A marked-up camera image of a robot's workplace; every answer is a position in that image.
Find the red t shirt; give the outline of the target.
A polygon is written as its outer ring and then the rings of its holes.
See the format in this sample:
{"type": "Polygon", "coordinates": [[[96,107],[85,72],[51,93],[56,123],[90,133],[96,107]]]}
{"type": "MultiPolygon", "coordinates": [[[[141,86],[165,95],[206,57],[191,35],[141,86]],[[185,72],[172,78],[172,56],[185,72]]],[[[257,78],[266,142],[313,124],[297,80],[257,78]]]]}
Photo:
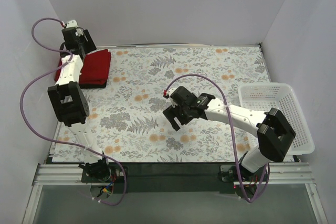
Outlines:
{"type": "Polygon", "coordinates": [[[109,77],[111,53],[108,50],[99,50],[86,55],[81,59],[79,55],[62,57],[60,65],[65,67],[57,70],[56,84],[63,85],[77,82],[82,89],[106,87],[109,77]]]}

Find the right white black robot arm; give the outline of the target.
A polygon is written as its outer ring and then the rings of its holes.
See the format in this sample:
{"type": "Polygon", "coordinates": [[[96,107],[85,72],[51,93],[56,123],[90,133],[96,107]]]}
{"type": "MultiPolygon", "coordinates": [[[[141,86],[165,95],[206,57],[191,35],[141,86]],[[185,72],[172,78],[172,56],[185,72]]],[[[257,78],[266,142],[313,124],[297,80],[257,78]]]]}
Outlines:
{"type": "Polygon", "coordinates": [[[242,180],[251,180],[269,162],[282,162],[296,137],[283,113],[275,108],[264,112],[225,105],[213,95],[202,93],[197,97],[182,86],[164,91],[163,96],[171,102],[163,114],[176,131],[193,119],[204,119],[233,124],[258,139],[257,146],[238,162],[237,173],[242,180]]]}

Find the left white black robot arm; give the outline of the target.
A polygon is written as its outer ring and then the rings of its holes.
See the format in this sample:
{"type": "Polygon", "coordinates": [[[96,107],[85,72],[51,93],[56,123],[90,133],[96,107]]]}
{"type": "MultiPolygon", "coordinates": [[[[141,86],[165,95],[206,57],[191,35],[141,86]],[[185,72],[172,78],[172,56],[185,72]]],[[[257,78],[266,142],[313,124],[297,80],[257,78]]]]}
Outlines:
{"type": "Polygon", "coordinates": [[[79,27],[76,20],[66,22],[62,30],[64,45],[60,47],[60,75],[54,86],[48,88],[48,95],[59,122],[62,122],[82,146],[83,164],[79,167],[91,178],[106,182],[112,170],[102,157],[103,151],[88,128],[90,114],[88,102],[80,88],[79,78],[86,54],[96,50],[87,30],[79,27]]]}

